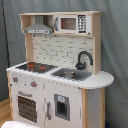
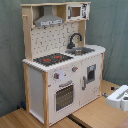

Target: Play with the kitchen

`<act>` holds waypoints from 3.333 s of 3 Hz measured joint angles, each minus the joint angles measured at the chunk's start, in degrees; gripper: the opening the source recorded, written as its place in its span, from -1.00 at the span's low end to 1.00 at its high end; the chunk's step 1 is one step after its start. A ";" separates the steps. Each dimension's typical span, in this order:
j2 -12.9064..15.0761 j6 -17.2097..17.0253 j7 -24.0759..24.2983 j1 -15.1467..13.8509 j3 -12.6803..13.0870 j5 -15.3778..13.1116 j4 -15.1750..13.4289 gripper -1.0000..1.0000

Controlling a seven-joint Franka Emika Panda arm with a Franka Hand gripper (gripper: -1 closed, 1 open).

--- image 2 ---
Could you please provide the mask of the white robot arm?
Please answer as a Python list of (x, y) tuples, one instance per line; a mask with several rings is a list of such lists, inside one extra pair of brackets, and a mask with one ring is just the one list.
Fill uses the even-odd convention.
[(128, 111), (128, 86), (122, 85), (116, 91), (106, 98), (108, 105), (121, 109), (122, 111)]

